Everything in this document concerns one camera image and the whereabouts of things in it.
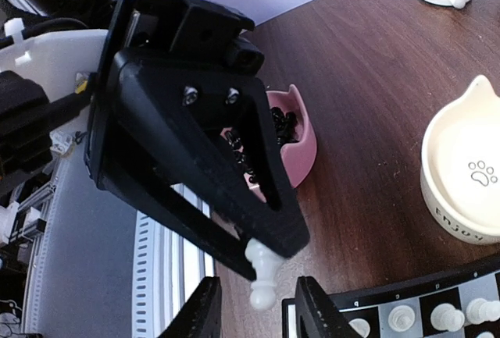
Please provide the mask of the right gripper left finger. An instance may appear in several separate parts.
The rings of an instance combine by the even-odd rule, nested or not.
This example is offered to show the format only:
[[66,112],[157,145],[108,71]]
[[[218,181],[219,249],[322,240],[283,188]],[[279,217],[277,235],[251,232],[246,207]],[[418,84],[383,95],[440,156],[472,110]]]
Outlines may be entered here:
[[220,278],[206,276],[159,338],[219,338],[221,311]]

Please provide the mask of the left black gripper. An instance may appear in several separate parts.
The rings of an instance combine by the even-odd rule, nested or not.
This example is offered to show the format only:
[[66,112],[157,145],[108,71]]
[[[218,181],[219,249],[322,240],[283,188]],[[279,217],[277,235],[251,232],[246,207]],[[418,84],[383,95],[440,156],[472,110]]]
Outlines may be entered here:
[[[98,189],[164,192],[183,183],[283,257],[309,231],[280,158],[254,21],[206,0],[118,0],[97,73],[85,163]],[[235,129],[262,201],[222,137]]]

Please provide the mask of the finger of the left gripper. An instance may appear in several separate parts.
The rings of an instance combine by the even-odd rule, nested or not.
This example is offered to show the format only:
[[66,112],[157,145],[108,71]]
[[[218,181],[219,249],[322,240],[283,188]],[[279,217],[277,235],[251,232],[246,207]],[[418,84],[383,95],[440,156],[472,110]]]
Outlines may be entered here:
[[97,187],[171,229],[245,279],[256,279],[245,258],[244,243],[160,179],[136,180],[127,173],[115,173],[103,177]]

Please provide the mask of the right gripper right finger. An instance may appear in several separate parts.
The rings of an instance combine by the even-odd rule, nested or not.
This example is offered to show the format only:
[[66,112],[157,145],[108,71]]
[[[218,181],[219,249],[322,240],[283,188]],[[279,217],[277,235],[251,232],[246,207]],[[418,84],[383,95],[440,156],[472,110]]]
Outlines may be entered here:
[[360,337],[312,276],[300,276],[295,287],[297,337]]

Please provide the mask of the cream cat-ear bowl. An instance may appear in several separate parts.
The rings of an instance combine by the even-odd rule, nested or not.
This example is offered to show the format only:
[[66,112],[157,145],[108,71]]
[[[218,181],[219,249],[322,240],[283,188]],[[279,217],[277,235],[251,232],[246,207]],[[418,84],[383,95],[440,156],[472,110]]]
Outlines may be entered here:
[[420,187],[446,232],[469,244],[499,242],[499,96],[486,76],[430,121]]

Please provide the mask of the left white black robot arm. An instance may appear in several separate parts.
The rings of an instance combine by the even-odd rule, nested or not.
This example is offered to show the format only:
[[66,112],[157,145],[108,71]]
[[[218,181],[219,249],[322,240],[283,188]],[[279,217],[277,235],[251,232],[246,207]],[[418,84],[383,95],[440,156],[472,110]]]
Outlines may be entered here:
[[284,168],[252,19],[207,0],[1,1],[1,192],[86,136],[97,188],[254,281],[258,241],[284,259],[309,231]]

